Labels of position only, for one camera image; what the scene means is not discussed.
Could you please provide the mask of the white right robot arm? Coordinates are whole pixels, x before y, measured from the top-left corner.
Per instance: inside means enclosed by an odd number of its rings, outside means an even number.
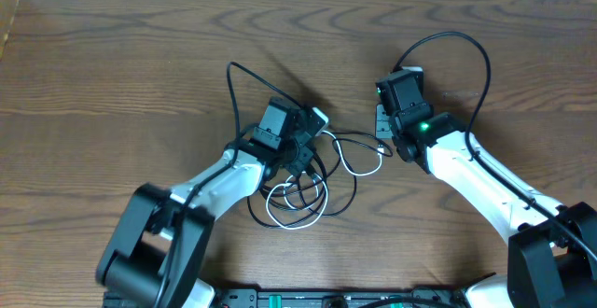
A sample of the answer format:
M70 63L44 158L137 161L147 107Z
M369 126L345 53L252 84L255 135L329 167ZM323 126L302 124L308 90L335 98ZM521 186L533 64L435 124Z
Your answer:
M463 195L507 244L507 273L466 287L467 307L593 307L596 211L567 206L523 182L465 125L423 98L423 72L404 68L376 83L397 154Z

